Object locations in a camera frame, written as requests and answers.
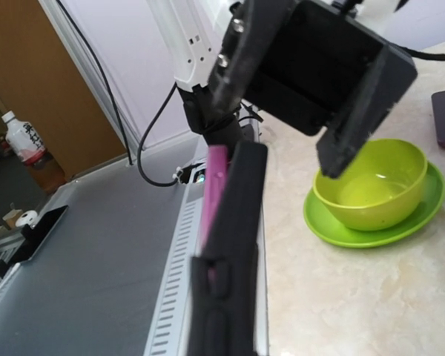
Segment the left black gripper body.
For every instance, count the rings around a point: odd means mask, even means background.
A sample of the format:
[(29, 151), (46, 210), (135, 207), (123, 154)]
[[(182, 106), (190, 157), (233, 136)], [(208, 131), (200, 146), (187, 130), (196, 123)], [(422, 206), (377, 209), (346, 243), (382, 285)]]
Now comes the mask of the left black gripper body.
[(412, 57), (321, 1), (244, 1), (231, 9), (208, 79), (212, 105), (247, 100), (319, 135), (326, 177), (340, 177), (416, 80)]

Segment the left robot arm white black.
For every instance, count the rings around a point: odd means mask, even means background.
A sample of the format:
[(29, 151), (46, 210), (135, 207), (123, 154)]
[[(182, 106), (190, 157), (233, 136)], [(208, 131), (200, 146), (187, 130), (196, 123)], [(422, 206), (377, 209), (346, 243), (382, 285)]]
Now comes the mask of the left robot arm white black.
[(243, 101), (307, 135), (337, 178), (416, 80), (353, 1), (150, 1), (190, 129), (234, 148)]

